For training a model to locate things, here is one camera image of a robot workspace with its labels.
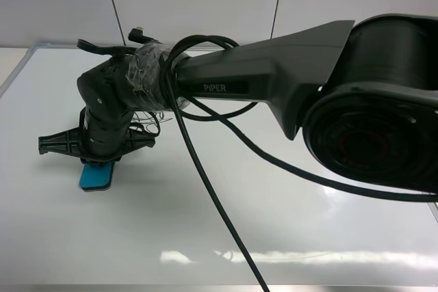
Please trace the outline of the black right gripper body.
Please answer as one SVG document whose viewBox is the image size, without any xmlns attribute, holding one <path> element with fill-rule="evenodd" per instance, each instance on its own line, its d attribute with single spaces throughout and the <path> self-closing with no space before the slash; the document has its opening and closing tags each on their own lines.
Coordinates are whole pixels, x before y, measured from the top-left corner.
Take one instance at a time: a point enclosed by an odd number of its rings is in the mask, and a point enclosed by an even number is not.
<svg viewBox="0 0 438 292">
<path fill-rule="evenodd" d="M 116 121 L 106 121 L 84 107 L 78 127 L 38 138 L 39 153 L 76 157 L 84 164 L 111 163 L 141 148 L 154 147 L 156 134 L 132 118 L 133 113 L 126 112 Z"/>
</svg>

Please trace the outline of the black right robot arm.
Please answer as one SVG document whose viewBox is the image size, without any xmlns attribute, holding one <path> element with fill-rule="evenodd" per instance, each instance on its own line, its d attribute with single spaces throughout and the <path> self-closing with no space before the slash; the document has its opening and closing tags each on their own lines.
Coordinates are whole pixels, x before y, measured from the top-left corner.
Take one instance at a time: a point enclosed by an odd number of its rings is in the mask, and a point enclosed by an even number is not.
<svg viewBox="0 0 438 292">
<path fill-rule="evenodd" d="M 185 116 L 201 98 L 265 103 L 286 138 L 301 133 L 312 156 L 349 179 L 437 197 L 437 19 L 384 14 L 333 21 L 240 46 L 193 35 L 168 46 L 129 34 L 130 47 L 79 49 L 106 55 L 83 73 L 79 126 L 38 140 L 84 163 L 113 163 L 152 147 L 136 112 Z"/>
</svg>

